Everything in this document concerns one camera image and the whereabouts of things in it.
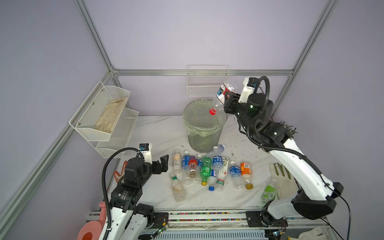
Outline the green white label bottle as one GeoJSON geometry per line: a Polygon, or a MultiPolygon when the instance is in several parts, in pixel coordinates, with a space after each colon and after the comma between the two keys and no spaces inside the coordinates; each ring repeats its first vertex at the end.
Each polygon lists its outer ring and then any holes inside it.
{"type": "Polygon", "coordinates": [[[226,176],[228,173],[229,169],[229,159],[228,158],[223,158],[223,167],[220,169],[218,173],[218,179],[215,185],[215,190],[216,191],[223,191],[225,182],[226,182],[226,176]]]}

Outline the red label clear bottle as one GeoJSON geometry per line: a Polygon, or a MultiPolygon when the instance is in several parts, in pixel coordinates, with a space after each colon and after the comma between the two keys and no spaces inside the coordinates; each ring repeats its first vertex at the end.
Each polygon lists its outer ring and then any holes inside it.
{"type": "Polygon", "coordinates": [[[227,92],[233,92],[236,88],[236,85],[232,84],[229,81],[226,81],[221,84],[219,90],[216,93],[216,96],[214,97],[212,107],[209,110],[209,113],[212,116],[224,111],[225,94],[227,92]]]}

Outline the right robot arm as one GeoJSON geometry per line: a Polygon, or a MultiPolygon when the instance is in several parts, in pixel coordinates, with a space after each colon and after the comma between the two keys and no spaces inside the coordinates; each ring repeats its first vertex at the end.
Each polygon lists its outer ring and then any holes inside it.
{"type": "Polygon", "coordinates": [[[294,194],[268,201],[259,212],[260,223],[269,227],[295,215],[317,220],[333,213],[337,205],[335,199],[342,196],[344,187],[326,178],[298,148],[292,134],[270,120],[273,102],[269,99],[268,77],[248,77],[243,84],[241,94],[234,93],[235,87],[229,82],[221,85],[217,98],[224,112],[234,115],[240,133],[274,156],[300,185],[294,194]]]}

